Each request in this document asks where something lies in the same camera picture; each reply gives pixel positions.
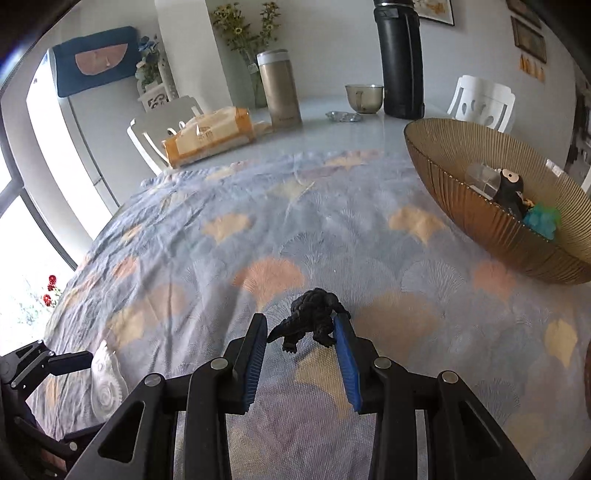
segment beige thermos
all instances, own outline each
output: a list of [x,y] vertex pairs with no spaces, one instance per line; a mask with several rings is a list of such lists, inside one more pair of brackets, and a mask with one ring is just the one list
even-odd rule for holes
[[269,50],[257,55],[262,84],[273,128],[301,125],[300,104],[287,50]]

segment vase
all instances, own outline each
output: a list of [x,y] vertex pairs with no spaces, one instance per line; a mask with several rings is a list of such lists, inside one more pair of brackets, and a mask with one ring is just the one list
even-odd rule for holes
[[266,108],[267,97],[265,96],[265,89],[262,85],[261,71],[259,70],[258,63],[256,61],[256,55],[249,51],[241,50],[240,54],[242,60],[246,64],[246,69],[251,78],[252,93],[255,99],[255,108]]

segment metal bowl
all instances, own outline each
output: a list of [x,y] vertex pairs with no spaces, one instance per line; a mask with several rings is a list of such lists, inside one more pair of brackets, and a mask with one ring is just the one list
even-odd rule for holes
[[381,85],[346,85],[349,105],[357,113],[378,113],[384,103],[384,87]]

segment chair back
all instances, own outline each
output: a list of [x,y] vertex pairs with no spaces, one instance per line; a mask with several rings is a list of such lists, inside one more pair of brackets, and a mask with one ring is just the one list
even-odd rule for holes
[[178,133],[193,117],[202,114],[197,100],[183,96],[133,119],[127,134],[152,171],[158,175],[169,167],[162,141]]
[[515,95],[509,87],[464,75],[457,81],[456,93],[447,113],[464,122],[509,133],[514,106]]

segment woven bowl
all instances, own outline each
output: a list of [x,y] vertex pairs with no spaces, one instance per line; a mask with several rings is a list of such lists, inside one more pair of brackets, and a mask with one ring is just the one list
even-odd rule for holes
[[[529,145],[470,122],[430,118],[407,125],[408,152],[439,206],[466,235],[507,267],[548,283],[591,281],[591,200]],[[560,211],[549,241],[463,183],[466,168],[485,163],[524,179],[525,197]]]

